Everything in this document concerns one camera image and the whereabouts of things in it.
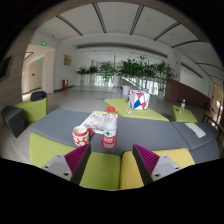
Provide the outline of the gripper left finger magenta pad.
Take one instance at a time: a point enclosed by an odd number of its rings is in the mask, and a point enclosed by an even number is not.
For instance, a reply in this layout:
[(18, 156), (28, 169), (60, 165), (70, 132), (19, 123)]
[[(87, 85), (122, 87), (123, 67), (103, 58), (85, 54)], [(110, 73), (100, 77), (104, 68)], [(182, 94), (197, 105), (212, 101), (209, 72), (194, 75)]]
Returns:
[(42, 169), (79, 185), (90, 154), (91, 144), (88, 143), (66, 155), (57, 154)]

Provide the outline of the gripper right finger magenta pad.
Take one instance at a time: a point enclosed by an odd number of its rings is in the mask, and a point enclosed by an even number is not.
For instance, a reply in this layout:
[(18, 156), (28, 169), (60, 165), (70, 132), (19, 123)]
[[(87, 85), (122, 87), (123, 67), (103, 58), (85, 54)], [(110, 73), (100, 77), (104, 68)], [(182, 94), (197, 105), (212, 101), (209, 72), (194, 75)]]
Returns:
[(137, 144), (133, 145), (132, 154), (136, 160), (144, 185), (181, 170), (181, 167), (168, 155), (159, 156)]

